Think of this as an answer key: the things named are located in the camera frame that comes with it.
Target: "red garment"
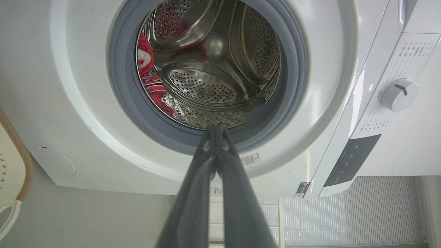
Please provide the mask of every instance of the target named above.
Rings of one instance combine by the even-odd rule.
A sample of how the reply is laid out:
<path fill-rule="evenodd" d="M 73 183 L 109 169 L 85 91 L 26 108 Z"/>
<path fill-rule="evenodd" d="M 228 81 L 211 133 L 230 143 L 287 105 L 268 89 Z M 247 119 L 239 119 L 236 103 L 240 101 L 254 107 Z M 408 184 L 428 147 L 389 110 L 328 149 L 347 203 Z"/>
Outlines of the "red garment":
<path fill-rule="evenodd" d="M 166 114 L 173 117 L 173 109 L 168 107 L 162 99 L 167 96 L 167 92 L 164 88 L 164 82 L 162 81 L 161 77 L 152 71 L 154 59 L 153 59 L 153 51 L 152 47 L 150 46 L 149 41 L 147 38 L 141 34 L 138 41 L 138 49 L 142 50 L 144 52 L 147 52 L 150 55 L 151 61 L 144 65 L 142 68 L 139 69 L 139 74 L 141 76 L 142 85 L 144 86 L 144 91 L 146 94 L 150 96 L 150 98 L 153 100 L 153 102 Z M 138 59 L 138 65 L 142 66 L 144 64 L 143 59 Z"/>

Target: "white basket handle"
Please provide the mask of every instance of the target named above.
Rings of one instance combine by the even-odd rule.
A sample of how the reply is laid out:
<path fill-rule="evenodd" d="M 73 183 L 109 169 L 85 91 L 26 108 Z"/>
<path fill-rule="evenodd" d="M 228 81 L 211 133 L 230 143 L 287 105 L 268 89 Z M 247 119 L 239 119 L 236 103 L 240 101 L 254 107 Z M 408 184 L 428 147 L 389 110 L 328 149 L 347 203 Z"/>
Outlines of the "white basket handle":
<path fill-rule="evenodd" d="M 15 200 L 13 203 L 6 204 L 0 208 L 0 213 L 5 211 L 5 209 L 12 207 L 12 211 L 9 214 L 9 217 L 7 218 L 5 224 L 0 228 L 0 240 L 3 239 L 3 237 L 9 232 L 14 222 L 17 220 L 17 217 L 20 212 L 20 205 L 22 204 L 21 201 Z"/>

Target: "clothes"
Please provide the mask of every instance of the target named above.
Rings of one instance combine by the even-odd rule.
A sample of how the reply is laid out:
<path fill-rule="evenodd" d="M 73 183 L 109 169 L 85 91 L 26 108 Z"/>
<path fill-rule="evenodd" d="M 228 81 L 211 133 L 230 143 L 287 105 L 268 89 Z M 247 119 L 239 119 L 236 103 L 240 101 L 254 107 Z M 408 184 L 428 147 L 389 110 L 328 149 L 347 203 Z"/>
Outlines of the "clothes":
<path fill-rule="evenodd" d="M 154 65 L 153 51 L 149 41 L 143 34 L 139 37 L 137 55 L 139 74 L 145 93 L 150 96 L 150 99 L 164 111 L 164 113 L 173 117 L 173 109 L 162 101 L 162 99 L 167 96 L 164 81 L 152 70 Z"/>

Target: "control panel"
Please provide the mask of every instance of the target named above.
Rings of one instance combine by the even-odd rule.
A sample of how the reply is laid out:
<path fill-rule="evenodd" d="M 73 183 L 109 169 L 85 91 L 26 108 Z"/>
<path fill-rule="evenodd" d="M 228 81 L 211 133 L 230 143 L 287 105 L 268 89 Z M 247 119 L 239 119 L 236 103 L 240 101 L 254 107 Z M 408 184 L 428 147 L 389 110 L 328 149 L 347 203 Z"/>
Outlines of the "control panel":
<path fill-rule="evenodd" d="M 432 51 L 434 51 L 434 48 L 437 46 L 439 37 L 439 34 L 403 33 L 401 35 L 388 66 L 375 89 L 375 93 L 351 137 L 352 139 L 378 135 L 383 133 L 388 127 L 395 112 L 388 108 L 388 106 L 383 105 L 386 105 L 384 103 L 385 101 L 393 102 L 395 99 L 381 99 L 391 84 L 392 87 L 399 90 L 398 92 L 402 91 L 403 95 L 406 93 L 404 97 L 416 97 L 413 89 L 409 92 L 404 92 L 404 90 L 400 88 L 403 86 L 397 82 L 399 82 L 399 79 L 406 79 L 411 83 L 418 84 L 415 80 L 429 61 Z"/>
<path fill-rule="evenodd" d="M 375 144 L 377 144 L 380 136 L 381 134 L 359 139 L 350 139 L 326 180 L 324 187 L 351 181 Z"/>

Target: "gray rubber seal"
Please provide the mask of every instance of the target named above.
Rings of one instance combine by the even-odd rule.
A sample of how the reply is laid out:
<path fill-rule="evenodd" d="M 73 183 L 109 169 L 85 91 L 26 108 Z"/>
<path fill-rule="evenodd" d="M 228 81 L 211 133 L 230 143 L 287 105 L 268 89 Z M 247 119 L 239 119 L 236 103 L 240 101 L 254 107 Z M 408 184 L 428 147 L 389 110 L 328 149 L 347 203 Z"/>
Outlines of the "gray rubber seal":
<path fill-rule="evenodd" d="M 185 127 L 166 117 L 145 95 L 136 67 L 136 37 L 147 13 L 161 0 L 128 0 L 110 37 L 108 62 L 112 85 L 132 121 L 158 143 L 193 154 L 203 131 Z M 271 100 L 254 109 L 247 121 L 229 129 L 239 152 L 258 146 L 276 134 L 293 115 L 306 81 L 306 49 L 295 18 L 281 0 L 243 0 L 260 12 L 279 36 L 281 71 Z"/>

